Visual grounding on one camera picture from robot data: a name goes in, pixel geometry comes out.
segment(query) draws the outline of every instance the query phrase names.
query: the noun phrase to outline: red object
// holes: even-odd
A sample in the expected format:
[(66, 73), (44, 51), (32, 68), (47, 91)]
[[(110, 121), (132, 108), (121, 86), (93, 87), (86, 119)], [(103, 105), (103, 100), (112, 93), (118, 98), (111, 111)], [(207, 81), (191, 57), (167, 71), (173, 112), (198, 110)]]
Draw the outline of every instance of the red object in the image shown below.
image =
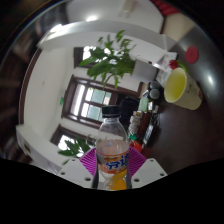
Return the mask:
[(176, 69), (178, 67), (178, 63), (175, 60), (170, 60), (169, 66), (171, 69)]
[(151, 0), (151, 2), (160, 10), (161, 14), (164, 16), (179, 12), (177, 9), (159, 0)]
[(195, 63), (198, 60), (198, 50), (194, 46), (190, 46), (186, 53), (185, 53), (185, 59), (188, 63)]
[(136, 149), (137, 151), (142, 151), (142, 145), (138, 141), (131, 140), (130, 147)]
[(134, 149), (136, 149), (139, 152), (141, 152), (142, 151), (142, 145), (139, 142), (134, 141)]

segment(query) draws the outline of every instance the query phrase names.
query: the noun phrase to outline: bottle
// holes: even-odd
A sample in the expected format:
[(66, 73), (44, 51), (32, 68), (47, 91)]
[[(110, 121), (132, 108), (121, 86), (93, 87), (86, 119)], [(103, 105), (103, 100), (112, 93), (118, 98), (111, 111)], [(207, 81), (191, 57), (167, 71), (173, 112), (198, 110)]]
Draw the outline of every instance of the bottle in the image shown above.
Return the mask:
[(118, 106), (102, 107), (102, 123), (96, 140), (99, 171), (105, 178), (104, 190), (126, 189), (129, 144), (127, 134), (119, 122)]

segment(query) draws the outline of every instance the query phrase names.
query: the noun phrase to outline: window frame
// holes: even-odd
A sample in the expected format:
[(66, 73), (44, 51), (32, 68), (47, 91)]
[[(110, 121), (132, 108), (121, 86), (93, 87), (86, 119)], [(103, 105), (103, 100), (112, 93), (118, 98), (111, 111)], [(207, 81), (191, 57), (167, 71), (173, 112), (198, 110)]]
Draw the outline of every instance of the window frame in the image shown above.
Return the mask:
[[(78, 84), (83, 84), (83, 85), (86, 86), (86, 88), (84, 90), (83, 97), (82, 97), (82, 100), (81, 100), (81, 103), (80, 103), (79, 114), (78, 114), (78, 116), (75, 116), (75, 115), (71, 114), (70, 110), (71, 110), (73, 98), (74, 98), (75, 91), (76, 91), (76, 88), (77, 88)], [(119, 93), (125, 94), (125, 95), (128, 95), (128, 96), (138, 97), (140, 95), (140, 92), (141, 92), (142, 84), (143, 83), (139, 84), (138, 92), (135, 92), (135, 91), (132, 91), (132, 90), (129, 90), (129, 89), (125, 89), (125, 88), (122, 88), (122, 87), (117, 87), (117, 89), (115, 89), (114, 86), (110, 85), (110, 84), (107, 84), (106, 87), (103, 89), (103, 85), (98, 81), (78, 78), (78, 77), (75, 77), (74, 75), (72, 75), (71, 79), (70, 79), (70, 82), (69, 82), (69, 85), (68, 85), (68, 88), (65, 92), (61, 118), (67, 118), (67, 119), (72, 120), (74, 122), (81, 123), (83, 125), (99, 129), (101, 124), (102, 124), (101, 121), (96, 121), (96, 120), (93, 120), (93, 119), (90, 119), (90, 118), (85, 118), (85, 117), (81, 116), (82, 107), (83, 107), (85, 102), (90, 104), (90, 105), (93, 105), (93, 106), (98, 106), (98, 107), (102, 106), (102, 105), (94, 103), (94, 102), (85, 101), (84, 96), (86, 95), (88, 88), (92, 87), (92, 88), (96, 88), (96, 89), (99, 89), (99, 90), (104, 90), (106, 92), (110, 92), (111, 93), (111, 98), (110, 98), (109, 105), (116, 105), (116, 101), (117, 101)]]

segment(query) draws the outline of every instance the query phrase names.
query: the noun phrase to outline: yellow cup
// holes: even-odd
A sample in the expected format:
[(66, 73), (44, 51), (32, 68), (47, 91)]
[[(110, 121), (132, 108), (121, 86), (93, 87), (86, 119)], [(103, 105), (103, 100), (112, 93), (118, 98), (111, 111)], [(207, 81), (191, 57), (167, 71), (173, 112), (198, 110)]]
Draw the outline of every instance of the yellow cup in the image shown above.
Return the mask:
[(202, 102), (202, 93), (196, 82), (182, 68), (174, 69), (164, 88), (168, 103), (196, 110)]

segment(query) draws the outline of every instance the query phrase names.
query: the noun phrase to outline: bottle label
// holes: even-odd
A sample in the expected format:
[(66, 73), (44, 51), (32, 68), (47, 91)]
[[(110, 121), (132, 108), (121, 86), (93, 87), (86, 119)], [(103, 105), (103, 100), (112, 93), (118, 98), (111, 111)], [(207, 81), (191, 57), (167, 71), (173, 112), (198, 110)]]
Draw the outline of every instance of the bottle label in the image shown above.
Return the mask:
[(118, 155), (104, 155), (97, 152), (99, 168), (108, 174), (120, 173), (127, 169), (128, 156), (129, 150)]

